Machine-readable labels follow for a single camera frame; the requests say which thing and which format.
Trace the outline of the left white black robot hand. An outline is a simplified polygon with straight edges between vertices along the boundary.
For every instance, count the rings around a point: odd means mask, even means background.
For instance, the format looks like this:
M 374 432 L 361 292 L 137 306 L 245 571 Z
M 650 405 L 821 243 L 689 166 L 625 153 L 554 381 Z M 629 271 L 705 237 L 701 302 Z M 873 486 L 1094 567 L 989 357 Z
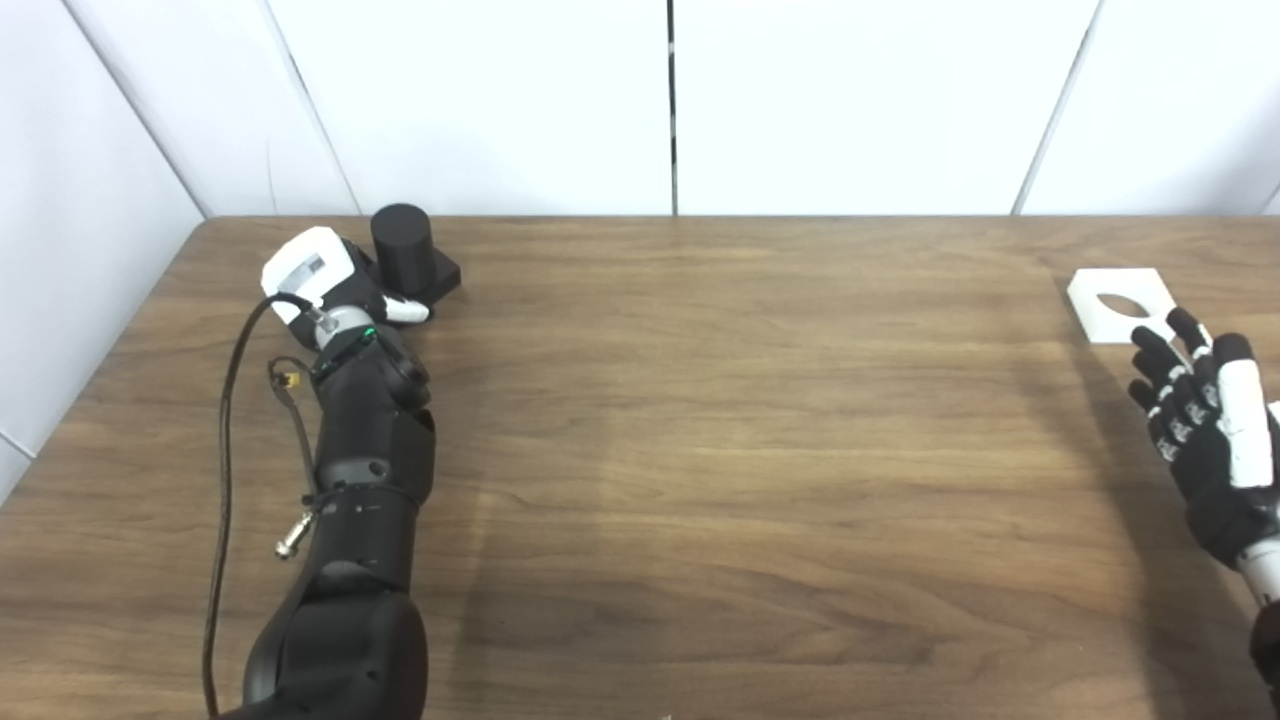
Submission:
M 372 260 L 330 227 L 316 225 L 287 241 L 262 266 L 265 296 L 297 296 L 314 309 L 303 311 L 285 301 L 270 309 L 307 350 L 317 352 L 337 333 L 352 328 L 392 324 L 417 325 L 431 310 L 376 278 Z

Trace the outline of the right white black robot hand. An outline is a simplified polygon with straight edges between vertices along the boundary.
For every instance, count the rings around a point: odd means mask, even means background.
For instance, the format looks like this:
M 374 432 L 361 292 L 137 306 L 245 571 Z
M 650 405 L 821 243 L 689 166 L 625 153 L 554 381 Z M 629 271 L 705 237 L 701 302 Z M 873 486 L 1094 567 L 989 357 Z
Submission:
M 1196 543 L 1236 568 L 1248 548 L 1277 537 L 1277 415 L 1247 337 L 1211 336 L 1184 307 L 1165 322 L 1172 340 L 1144 325 L 1132 332 L 1139 375 L 1128 393 Z

